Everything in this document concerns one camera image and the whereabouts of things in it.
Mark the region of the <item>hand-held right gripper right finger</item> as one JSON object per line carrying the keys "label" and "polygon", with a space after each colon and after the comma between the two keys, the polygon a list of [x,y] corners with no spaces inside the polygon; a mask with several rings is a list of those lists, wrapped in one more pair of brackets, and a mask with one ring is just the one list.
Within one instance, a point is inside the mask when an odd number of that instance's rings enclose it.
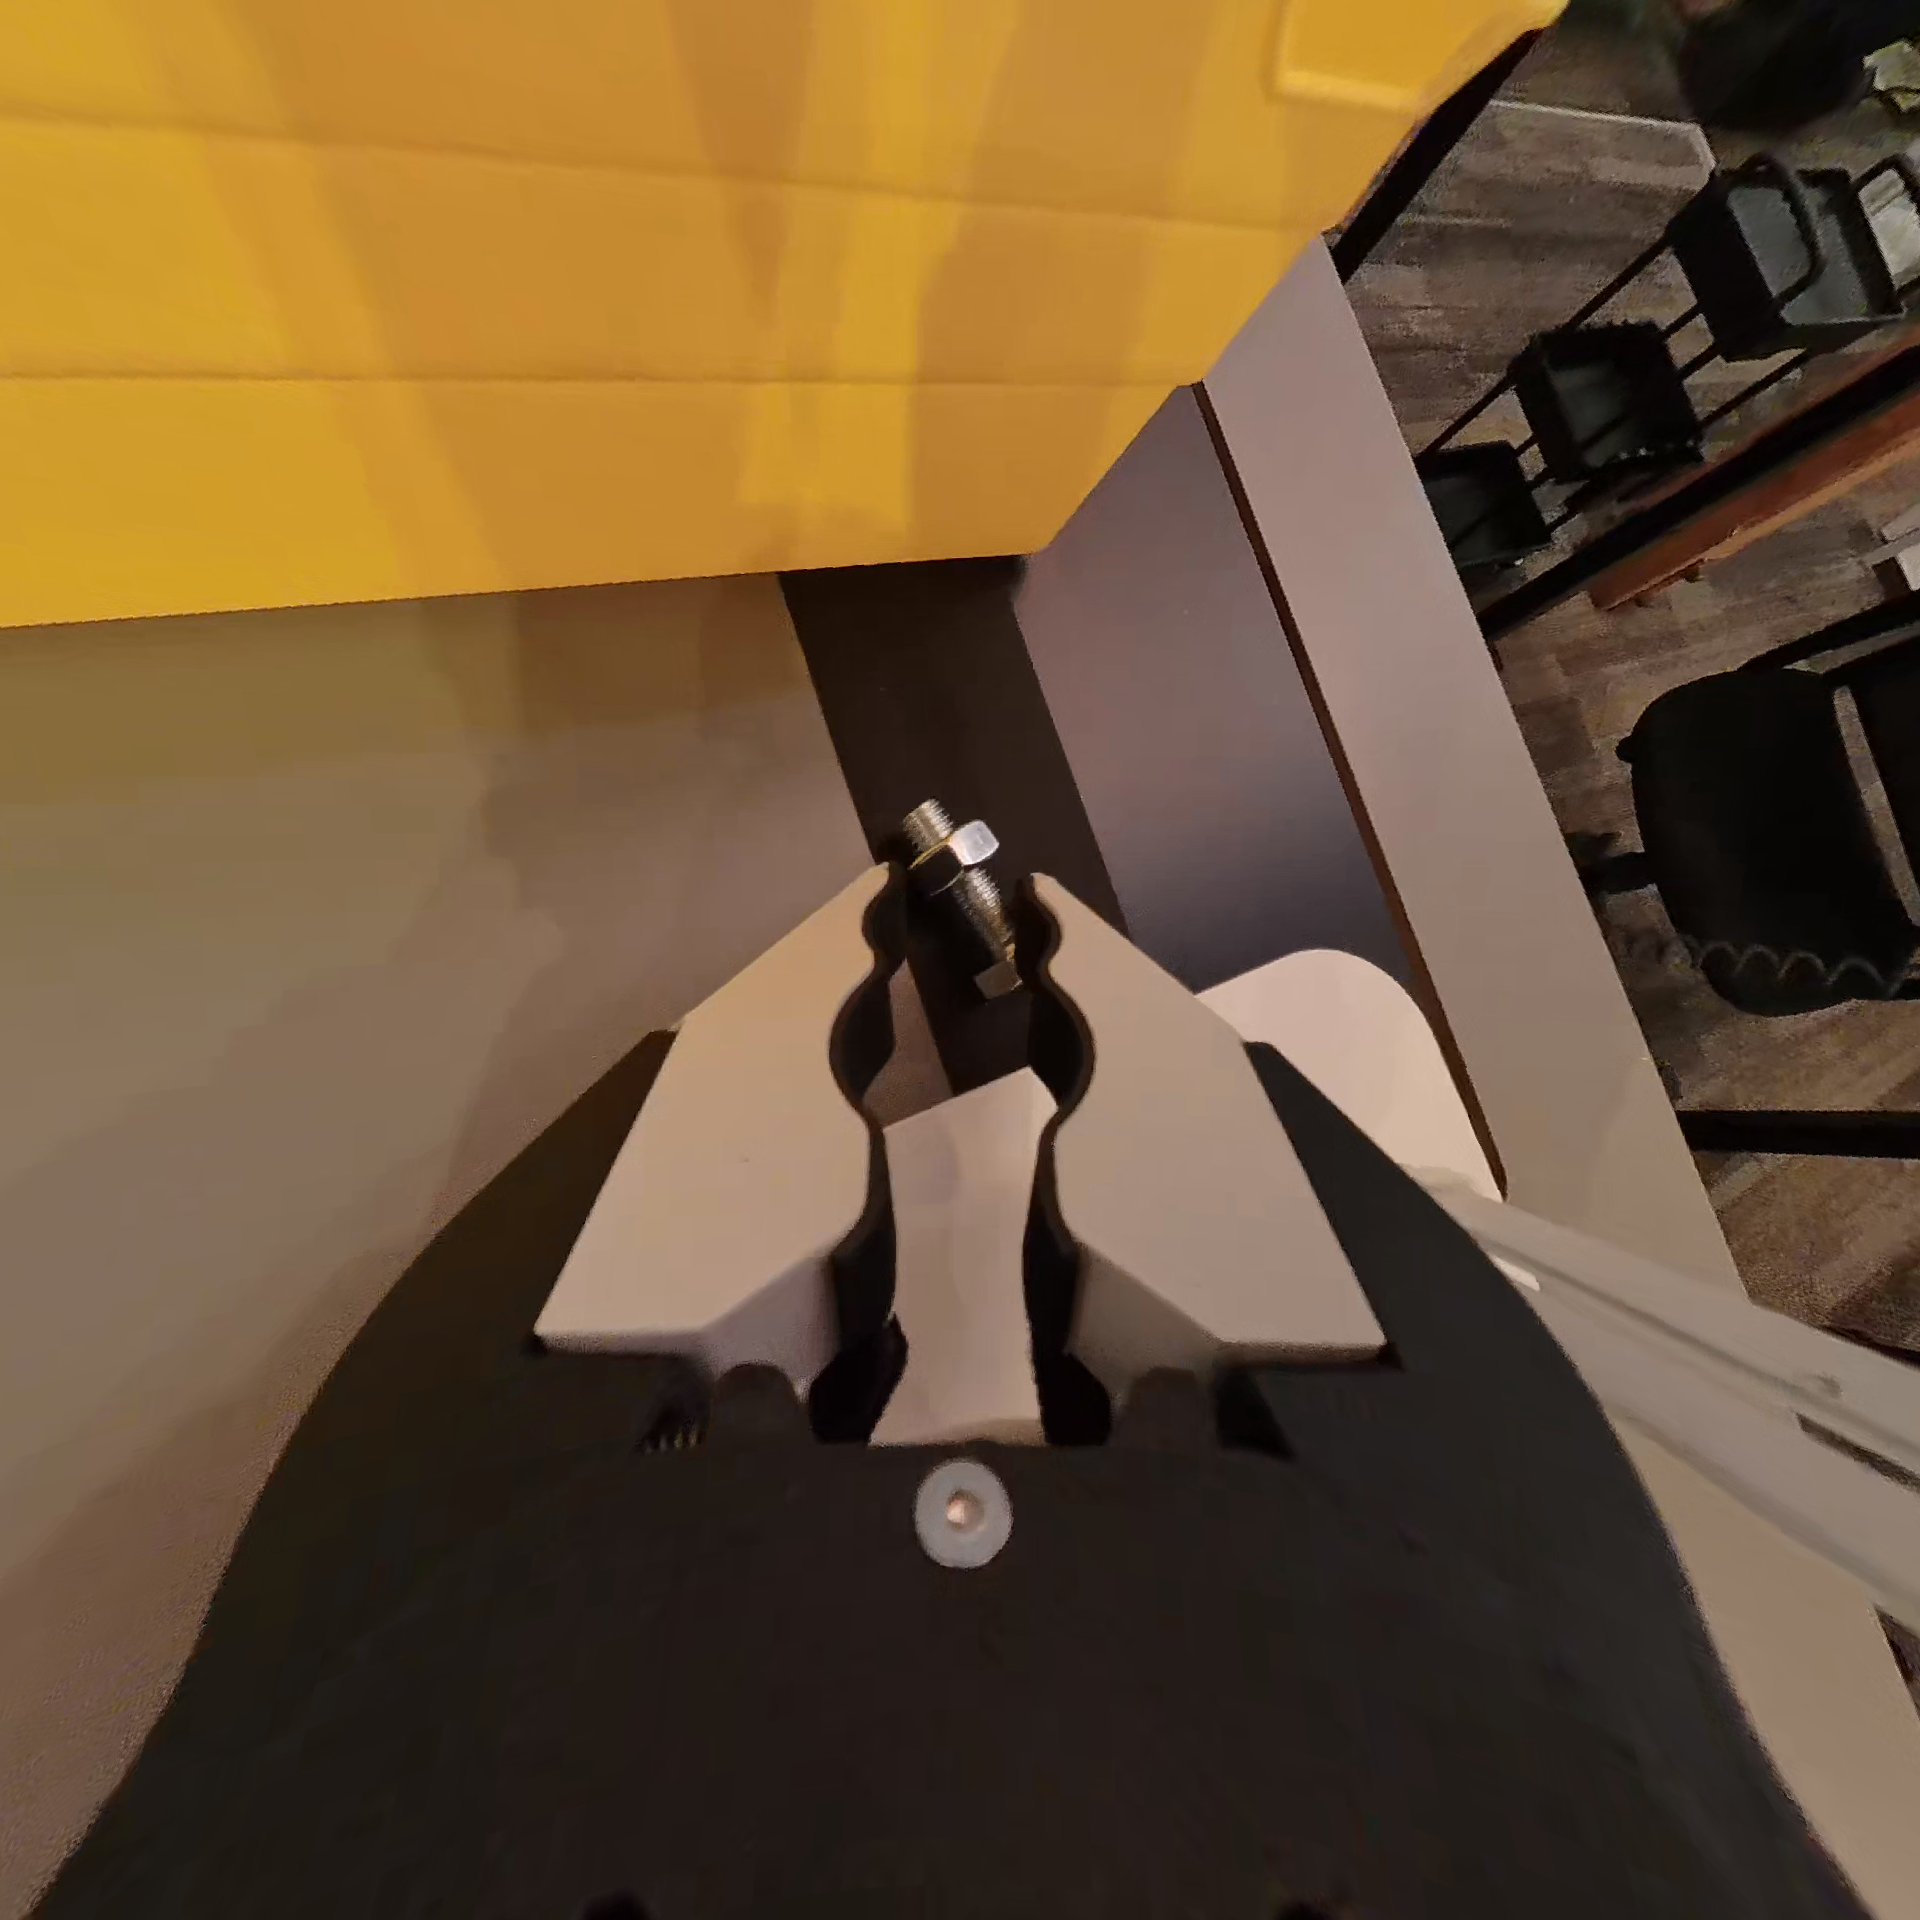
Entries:
{"label": "hand-held right gripper right finger", "polygon": [[1039,1427],[1099,1446],[1154,1374],[1386,1355],[1377,1311],[1246,1040],[1061,880],[1014,911],[1052,1095],[1022,1240]]}

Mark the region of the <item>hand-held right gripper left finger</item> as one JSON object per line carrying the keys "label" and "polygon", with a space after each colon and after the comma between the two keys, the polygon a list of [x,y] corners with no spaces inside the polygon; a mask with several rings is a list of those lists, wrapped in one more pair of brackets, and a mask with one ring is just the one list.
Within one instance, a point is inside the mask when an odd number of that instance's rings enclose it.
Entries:
{"label": "hand-held right gripper left finger", "polygon": [[548,1352],[775,1369],[818,1438],[874,1438],[907,1354],[869,1103],[903,959],[906,879],[869,870],[678,1022],[534,1321]]}

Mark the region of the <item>silver threaded bolt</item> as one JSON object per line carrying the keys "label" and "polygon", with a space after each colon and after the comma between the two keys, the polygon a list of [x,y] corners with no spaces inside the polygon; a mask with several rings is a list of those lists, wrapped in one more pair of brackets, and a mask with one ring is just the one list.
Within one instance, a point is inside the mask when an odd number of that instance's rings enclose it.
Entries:
{"label": "silver threaded bolt", "polygon": [[1013,998],[1025,985],[1018,967],[1014,929],[997,879],[989,873],[993,859],[994,856],[981,870],[965,873],[961,883],[937,897],[926,897],[906,873],[915,894],[926,902],[958,937],[965,939],[965,973],[970,973],[975,994],[985,1002]]}

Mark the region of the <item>large yellow plastic bin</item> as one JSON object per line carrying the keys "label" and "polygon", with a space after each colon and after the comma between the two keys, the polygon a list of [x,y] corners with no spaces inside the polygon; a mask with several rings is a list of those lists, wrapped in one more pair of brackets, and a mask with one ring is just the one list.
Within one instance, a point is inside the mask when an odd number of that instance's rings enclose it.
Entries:
{"label": "large yellow plastic bin", "polygon": [[5,6],[5,627],[1029,554],[1559,13]]}

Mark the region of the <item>wooden book stand white base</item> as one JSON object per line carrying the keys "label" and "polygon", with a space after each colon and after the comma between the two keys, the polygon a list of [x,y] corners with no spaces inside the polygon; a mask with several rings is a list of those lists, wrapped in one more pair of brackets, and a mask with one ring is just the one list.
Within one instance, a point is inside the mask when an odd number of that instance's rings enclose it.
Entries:
{"label": "wooden book stand white base", "polygon": [[[1202,994],[1271,1042],[1397,1162],[1499,1192],[1437,1039],[1378,967],[1299,952]],[[945,1101],[879,1080],[895,1192],[907,1366],[879,1446],[1039,1441],[1018,1315],[1018,1241],[1052,1098],[1027,1069]],[[1791,1794],[1875,1915],[1916,1915],[1916,1709],[1865,1594],[1725,1495],[1642,1425],[1619,1425],[1681,1552],[1721,1662]]]}

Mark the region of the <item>black office chair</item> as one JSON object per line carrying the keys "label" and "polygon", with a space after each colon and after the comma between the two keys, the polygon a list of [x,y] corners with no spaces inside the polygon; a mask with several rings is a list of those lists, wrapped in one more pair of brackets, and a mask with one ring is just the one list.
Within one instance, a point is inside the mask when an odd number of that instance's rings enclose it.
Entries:
{"label": "black office chair", "polygon": [[1877,837],[1842,705],[1916,872],[1914,637],[1828,670],[1750,663],[1670,688],[1619,746],[1638,843],[1569,837],[1583,894],[1654,894],[1684,960],[1742,1015],[1918,1000],[1916,911]]}

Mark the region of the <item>black basket rack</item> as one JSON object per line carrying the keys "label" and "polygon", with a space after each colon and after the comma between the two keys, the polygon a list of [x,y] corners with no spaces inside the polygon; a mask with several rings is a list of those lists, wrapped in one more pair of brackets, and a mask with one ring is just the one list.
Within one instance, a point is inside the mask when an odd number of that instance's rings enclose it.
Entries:
{"label": "black basket rack", "polygon": [[1706,504],[1708,471],[1916,338],[1916,155],[1861,175],[1758,154],[1709,175],[1665,233],[1414,461],[1466,585],[1523,573],[1477,611],[1499,641],[1583,595]]}

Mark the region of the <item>wooden desk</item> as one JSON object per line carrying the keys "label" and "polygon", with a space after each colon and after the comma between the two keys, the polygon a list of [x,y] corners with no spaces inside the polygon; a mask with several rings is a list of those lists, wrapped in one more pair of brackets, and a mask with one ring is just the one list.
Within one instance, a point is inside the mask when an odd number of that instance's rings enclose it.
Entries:
{"label": "wooden desk", "polygon": [[1908,338],[1717,462],[1706,504],[1683,511],[1676,499],[1665,501],[1667,529],[1610,565],[1586,591],[1589,603],[1597,613],[1644,606],[1883,473],[1916,465],[1916,451],[1918,343]]}

